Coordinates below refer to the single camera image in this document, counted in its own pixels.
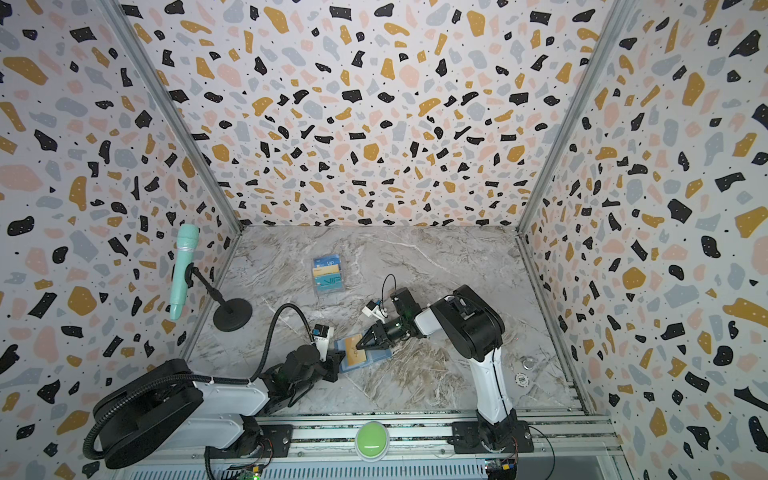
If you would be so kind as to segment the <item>orange credit card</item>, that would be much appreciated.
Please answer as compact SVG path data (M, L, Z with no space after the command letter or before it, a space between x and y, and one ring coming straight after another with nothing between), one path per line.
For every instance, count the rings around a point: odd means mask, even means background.
M344 361L346 369L357 368L367 362L367 354L364 350L357 350L356 343L361 339L361 334L355 334L342 340L342 347L345 352Z

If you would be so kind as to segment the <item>blue leather card holder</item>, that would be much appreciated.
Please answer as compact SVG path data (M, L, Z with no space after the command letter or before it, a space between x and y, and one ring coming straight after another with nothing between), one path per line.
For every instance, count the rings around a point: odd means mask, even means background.
M335 349L345 353L340 364L340 372L347 373L353 370L371 366L392 357L392 351L386 350L358 350L356 344L362 339L360 333L344 337L335 342Z

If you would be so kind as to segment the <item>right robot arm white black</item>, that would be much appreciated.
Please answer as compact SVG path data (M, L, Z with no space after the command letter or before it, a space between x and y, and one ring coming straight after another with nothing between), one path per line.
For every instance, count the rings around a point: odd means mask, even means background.
M397 317L377 320L357 342L358 350L386 350L411 338L444 332L470 363L477 395L477 431L481 444L500 451L512 441L517 413L502 373L504 322L476 292L462 285L423 308L406 287L390 294Z

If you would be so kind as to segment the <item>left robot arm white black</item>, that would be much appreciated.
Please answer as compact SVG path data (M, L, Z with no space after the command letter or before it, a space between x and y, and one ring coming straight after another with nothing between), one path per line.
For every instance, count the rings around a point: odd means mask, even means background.
M259 417L294 406L320 381L337 381L345 356L302 345L253 378L195 374L184 360L169 360L94 407L83 454L114 470L161 450L200 449L206 462L284 458L292 427L263 426Z

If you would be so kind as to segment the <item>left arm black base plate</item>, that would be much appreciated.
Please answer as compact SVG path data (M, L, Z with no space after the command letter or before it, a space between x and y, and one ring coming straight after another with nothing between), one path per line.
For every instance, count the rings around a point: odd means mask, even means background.
M258 459L286 458L292 443L290 424L251 425L229 447L207 447L208 459L234 459L255 462Z

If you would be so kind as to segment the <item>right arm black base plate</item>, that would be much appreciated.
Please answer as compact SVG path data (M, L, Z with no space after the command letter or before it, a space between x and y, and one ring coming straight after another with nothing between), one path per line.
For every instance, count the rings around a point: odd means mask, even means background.
M454 422L448 443L457 454L511 455L534 451L529 424L522 420L496 425L479 420Z

